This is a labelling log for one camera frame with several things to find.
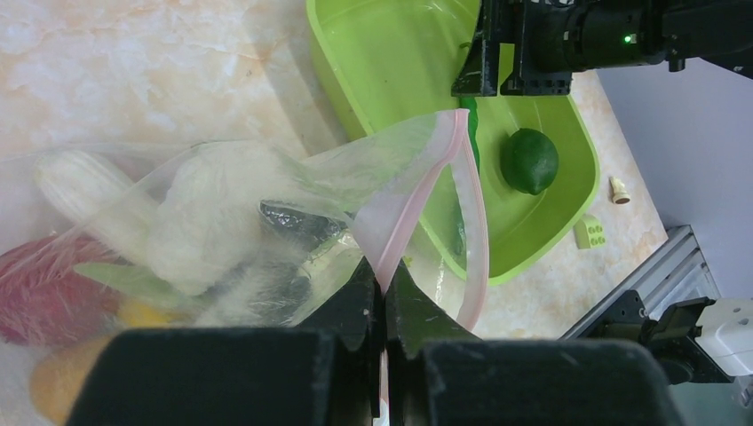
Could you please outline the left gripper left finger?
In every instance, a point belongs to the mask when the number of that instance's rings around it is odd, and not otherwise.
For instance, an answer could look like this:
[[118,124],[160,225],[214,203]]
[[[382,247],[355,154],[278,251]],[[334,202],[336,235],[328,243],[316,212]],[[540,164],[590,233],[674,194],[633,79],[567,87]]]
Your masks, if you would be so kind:
[[97,357],[70,425],[368,425],[379,288],[368,261],[296,327],[137,328]]

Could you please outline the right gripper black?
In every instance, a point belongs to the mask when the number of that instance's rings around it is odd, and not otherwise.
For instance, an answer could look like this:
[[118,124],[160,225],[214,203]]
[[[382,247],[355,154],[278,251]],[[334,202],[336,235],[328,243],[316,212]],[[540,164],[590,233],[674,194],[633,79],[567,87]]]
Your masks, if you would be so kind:
[[574,73],[661,63],[667,10],[665,1],[482,0],[451,93],[567,95]]

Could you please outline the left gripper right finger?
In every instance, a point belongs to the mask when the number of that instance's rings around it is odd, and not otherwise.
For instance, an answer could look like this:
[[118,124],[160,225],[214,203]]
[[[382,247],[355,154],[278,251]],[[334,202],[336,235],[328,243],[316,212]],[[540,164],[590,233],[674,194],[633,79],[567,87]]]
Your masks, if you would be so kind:
[[392,425],[681,425],[650,353],[619,340],[481,340],[400,265],[384,297]]

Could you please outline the grey toy fish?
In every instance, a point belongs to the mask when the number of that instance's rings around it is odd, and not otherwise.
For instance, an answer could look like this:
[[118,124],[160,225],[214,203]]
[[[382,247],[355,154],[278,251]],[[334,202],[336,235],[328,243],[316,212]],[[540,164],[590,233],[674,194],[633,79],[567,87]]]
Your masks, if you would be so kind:
[[313,300],[312,262],[345,231],[345,223],[264,200],[258,204],[261,246],[221,282],[212,313],[222,326],[292,327]]

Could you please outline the green toy chili pepper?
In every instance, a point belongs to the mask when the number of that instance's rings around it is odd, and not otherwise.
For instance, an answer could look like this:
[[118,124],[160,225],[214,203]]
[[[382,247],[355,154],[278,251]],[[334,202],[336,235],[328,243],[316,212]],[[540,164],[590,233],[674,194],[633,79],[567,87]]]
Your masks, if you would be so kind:
[[459,107],[468,110],[468,138],[472,147],[473,158],[477,173],[480,174],[480,150],[477,143],[477,130],[479,127],[478,104],[475,98],[459,98]]

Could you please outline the dark green toy avocado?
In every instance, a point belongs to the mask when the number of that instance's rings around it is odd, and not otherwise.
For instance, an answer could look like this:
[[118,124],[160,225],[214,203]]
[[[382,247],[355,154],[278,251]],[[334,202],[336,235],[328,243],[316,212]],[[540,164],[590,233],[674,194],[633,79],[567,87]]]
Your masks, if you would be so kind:
[[500,171],[512,189],[538,195],[553,184],[559,172],[559,153],[541,131],[522,128],[503,143]]

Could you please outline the green plastic bin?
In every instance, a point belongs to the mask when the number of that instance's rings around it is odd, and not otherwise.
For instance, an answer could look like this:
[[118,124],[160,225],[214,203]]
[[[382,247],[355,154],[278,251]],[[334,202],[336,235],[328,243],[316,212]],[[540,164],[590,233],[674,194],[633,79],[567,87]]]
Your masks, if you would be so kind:
[[[450,87],[464,61],[475,1],[309,1],[315,73],[350,139],[408,118],[457,106]],[[568,97],[478,101],[480,183],[487,212],[490,272],[497,286],[552,249],[598,189],[595,147]],[[500,169],[516,130],[541,131],[559,154],[552,186],[538,195],[510,188]]]

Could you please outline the white toy cauliflower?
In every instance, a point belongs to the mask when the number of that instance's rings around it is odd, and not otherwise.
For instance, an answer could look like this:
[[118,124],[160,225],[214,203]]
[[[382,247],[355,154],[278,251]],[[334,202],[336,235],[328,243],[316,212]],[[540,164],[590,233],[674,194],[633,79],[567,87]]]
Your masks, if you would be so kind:
[[[285,203],[301,193],[297,165],[266,144],[224,142],[197,146],[178,167],[151,225],[147,264],[180,293],[208,298],[198,310],[197,327],[232,327],[218,324],[212,313],[221,282],[261,246],[258,204]],[[303,320],[338,289],[324,266],[312,261],[305,270],[311,273],[313,300]]]

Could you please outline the yellow toy banana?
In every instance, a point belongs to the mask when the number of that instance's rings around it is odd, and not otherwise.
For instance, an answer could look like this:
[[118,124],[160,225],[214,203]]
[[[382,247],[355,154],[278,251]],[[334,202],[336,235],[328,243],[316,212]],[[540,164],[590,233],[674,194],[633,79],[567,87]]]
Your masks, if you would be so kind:
[[183,312],[165,311],[133,298],[121,302],[116,317],[130,328],[169,327],[187,318]]

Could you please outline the clear zip top bag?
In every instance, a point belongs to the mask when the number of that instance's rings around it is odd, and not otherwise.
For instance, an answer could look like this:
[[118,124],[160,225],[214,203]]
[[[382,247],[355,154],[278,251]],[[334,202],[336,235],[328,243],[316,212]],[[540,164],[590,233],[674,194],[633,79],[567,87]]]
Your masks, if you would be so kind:
[[365,261],[380,292],[436,213],[478,321],[489,270],[469,113],[298,159],[261,138],[63,146],[1,162],[1,422],[61,424],[116,333],[293,327]]

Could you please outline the orange toy mango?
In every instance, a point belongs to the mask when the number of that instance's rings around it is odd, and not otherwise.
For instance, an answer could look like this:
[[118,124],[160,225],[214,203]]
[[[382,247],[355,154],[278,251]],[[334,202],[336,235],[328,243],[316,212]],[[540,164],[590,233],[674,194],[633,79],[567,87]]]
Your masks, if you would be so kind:
[[54,425],[63,425],[92,366],[112,338],[103,335],[76,343],[41,360],[29,380],[36,411]]

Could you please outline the red toy apple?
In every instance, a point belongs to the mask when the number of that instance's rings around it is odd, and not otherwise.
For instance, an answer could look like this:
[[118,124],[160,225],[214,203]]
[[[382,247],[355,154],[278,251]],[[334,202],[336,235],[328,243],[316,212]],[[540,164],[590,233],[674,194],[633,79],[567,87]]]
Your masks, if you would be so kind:
[[118,255],[83,236],[54,236],[1,255],[1,338],[7,343],[59,346],[96,334],[117,311],[119,295],[74,271],[112,263]]

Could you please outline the toy celery stalk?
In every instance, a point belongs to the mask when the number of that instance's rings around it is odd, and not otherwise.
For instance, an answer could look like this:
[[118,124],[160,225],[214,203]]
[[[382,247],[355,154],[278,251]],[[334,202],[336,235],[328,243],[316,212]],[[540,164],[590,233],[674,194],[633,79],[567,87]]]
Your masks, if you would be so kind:
[[156,277],[147,267],[147,237],[157,202],[134,186],[112,162],[81,150],[41,156],[36,186],[65,218],[129,262],[84,262],[75,272],[156,307],[188,311],[204,305]]

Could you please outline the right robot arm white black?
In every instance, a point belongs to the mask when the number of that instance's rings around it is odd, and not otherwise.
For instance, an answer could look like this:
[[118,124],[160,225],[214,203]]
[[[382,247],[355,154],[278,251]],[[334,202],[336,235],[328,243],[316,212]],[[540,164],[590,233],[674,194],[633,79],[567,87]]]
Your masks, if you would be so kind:
[[[592,69],[700,58],[752,71],[749,1],[484,1],[451,92],[460,98],[566,95]],[[752,373],[752,305],[700,297],[649,319],[634,290],[582,328],[581,337],[647,348],[670,383],[731,383]]]

